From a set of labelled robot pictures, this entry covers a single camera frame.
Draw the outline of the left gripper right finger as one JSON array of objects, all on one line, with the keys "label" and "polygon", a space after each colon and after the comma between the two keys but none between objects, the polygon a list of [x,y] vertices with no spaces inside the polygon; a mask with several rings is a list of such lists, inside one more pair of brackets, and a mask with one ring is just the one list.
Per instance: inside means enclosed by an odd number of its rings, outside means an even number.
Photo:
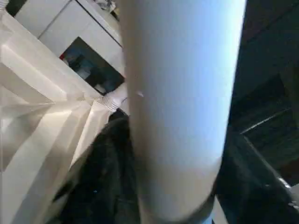
[{"label": "left gripper right finger", "polygon": [[227,133],[216,195],[230,224],[299,222],[290,185],[238,133]]}]

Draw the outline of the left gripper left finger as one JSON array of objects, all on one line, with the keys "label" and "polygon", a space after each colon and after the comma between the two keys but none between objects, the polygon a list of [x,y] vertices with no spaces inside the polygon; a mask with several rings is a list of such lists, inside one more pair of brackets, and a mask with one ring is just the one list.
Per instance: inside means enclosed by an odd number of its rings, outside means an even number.
[{"label": "left gripper left finger", "polygon": [[139,224],[128,117],[109,121],[89,147],[60,224]]}]

